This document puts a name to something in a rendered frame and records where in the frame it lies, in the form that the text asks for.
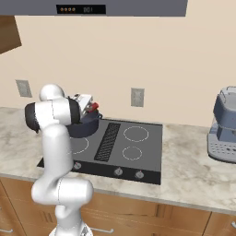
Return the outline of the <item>brown wooden wall cupboard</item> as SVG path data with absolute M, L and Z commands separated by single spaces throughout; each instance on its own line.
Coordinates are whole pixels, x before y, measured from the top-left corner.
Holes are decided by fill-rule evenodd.
M 22 45 L 14 16 L 0 16 L 0 54 Z

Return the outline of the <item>grey range hood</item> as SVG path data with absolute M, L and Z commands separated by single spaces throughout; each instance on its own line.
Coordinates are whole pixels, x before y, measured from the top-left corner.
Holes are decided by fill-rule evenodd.
M 184 17 L 188 0 L 0 0 L 0 15 Z

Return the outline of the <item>grey wall socket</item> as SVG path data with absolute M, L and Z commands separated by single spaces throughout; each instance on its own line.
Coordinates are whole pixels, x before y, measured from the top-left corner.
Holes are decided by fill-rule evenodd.
M 144 106 L 144 93 L 143 88 L 131 88 L 131 105 L 134 107 Z
M 18 92 L 21 97 L 31 98 L 30 84 L 28 80 L 17 80 Z

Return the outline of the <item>wooden cupboard door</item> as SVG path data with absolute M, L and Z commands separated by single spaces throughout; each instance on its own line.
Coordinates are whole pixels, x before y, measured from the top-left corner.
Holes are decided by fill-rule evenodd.
M 18 213 L 18 204 L 22 200 L 20 181 L 0 177 L 0 229 L 12 233 L 0 232 L 0 236 L 28 236 Z

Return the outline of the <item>dark blue pot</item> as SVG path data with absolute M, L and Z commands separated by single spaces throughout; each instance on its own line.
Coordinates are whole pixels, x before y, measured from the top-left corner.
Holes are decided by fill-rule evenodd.
M 66 128 L 73 138 L 84 138 L 93 135 L 99 128 L 102 114 L 96 110 L 86 114 L 79 124 L 70 124 Z

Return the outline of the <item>black hob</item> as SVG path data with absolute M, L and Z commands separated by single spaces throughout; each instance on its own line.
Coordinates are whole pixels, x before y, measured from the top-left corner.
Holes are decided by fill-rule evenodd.
M 133 182 L 159 184 L 161 182 L 162 126 L 100 119 L 98 130 L 91 136 L 70 136 L 74 164 L 79 170 L 71 171 L 122 179 Z M 123 174 L 116 176 L 117 168 Z M 135 174 L 142 171 L 144 177 Z

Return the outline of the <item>blue grey coffee machine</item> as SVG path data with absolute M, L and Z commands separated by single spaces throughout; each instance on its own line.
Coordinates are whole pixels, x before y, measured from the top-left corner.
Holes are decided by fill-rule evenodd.
M 217 95 L 213 122 L 207 134 L 207 154 L 211 159 L 236 164 L 236 86 Z

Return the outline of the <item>wooden drawer front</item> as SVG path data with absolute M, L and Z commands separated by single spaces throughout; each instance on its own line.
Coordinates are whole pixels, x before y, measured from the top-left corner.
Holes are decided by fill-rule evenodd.
M 95 193 L 82 207 L 95 236 L 203 236 L 211 213 L 182 206 Z
M 236 236 L 232 221 L 236 222 L 236 216 L 212 212 L 203 236 Z

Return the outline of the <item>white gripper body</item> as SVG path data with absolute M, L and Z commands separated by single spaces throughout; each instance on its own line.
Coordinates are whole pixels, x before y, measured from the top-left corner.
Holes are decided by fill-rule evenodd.
M 81 110 L 85 110 L 93 101 L 93 97 L 88 94 L 81 94 L 79 96 L 79 106 Z

